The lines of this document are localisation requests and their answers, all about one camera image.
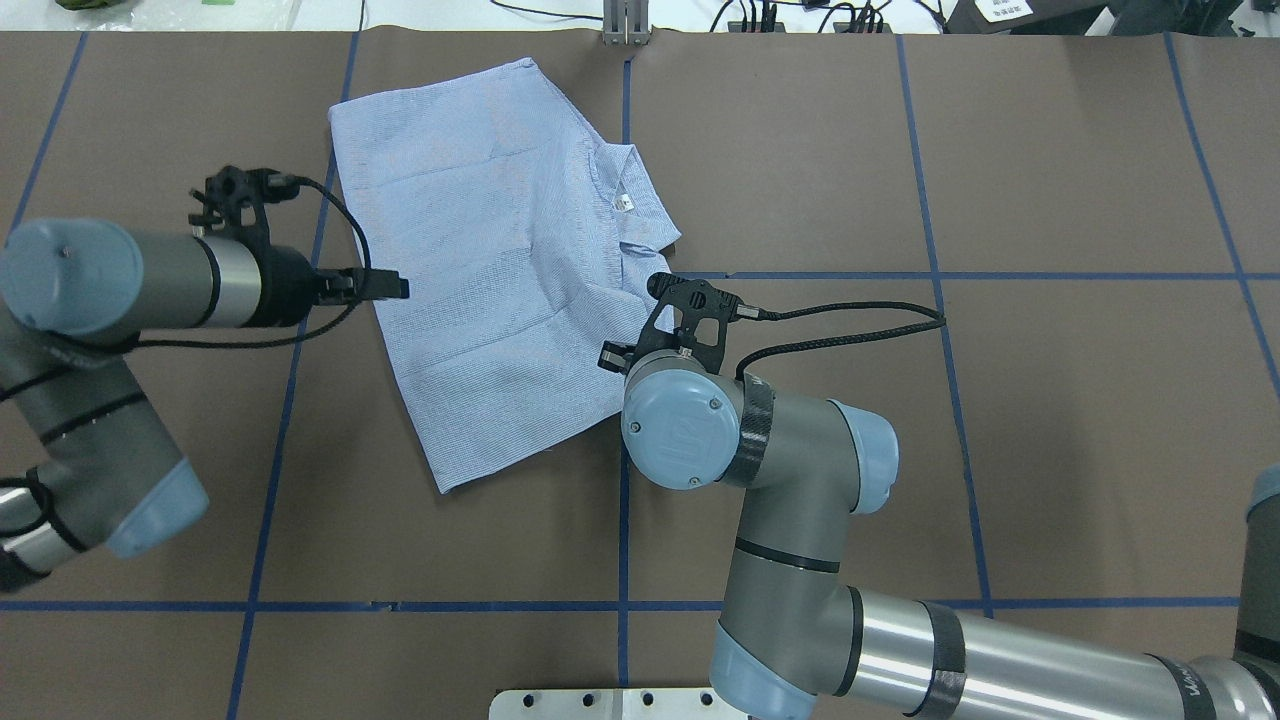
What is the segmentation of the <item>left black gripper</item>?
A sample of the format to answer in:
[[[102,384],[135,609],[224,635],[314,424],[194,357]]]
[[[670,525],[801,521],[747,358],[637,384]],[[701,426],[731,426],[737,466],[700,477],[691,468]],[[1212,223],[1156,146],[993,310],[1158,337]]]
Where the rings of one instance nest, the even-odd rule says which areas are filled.
[[[410,299],[410,282],[385,269],[317,269],[291,247],[270,247],[262,279],[259,328],[298,325],[312,307]]]

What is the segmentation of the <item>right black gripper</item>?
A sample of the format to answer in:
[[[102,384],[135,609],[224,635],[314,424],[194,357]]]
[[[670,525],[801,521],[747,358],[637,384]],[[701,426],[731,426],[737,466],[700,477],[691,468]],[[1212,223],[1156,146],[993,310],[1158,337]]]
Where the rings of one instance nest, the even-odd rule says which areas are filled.
[[[598,366],[611,373],[627,375],[635,372],[643,360],[654,359],[662,351],[675,352],[678,348],[676,334],[643,334],[635,343],[607,341],[602,345]]]

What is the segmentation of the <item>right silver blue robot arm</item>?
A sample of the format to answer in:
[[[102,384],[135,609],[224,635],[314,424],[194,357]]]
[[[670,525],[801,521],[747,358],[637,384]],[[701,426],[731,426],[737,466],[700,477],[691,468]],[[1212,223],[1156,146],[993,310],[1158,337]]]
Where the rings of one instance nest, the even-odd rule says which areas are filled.
[[[667,489],[742,491],[709,670],[754,719],[823,697],[905,719],[1275,719],[1277,469],[1254,480],[1229,656],[1110,650],[842,580],[856,518],[879,511],[900,452],[882,416],[716,374],[698,351],[603,346],[623,375],[621,434]]]

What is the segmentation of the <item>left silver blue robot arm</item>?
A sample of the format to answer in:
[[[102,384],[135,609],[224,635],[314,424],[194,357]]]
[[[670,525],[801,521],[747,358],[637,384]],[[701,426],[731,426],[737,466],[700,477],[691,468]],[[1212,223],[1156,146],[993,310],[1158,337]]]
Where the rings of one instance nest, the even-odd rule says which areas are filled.
[[[82,553],[132,559],[210,498],[125,357],[147,331],[292,328],[312,309],[404,300],[398,272],[317,269],[257,227],[156,234],[42,218],[3,250],[3,400],[46,459],[3,479],[3,593]]]

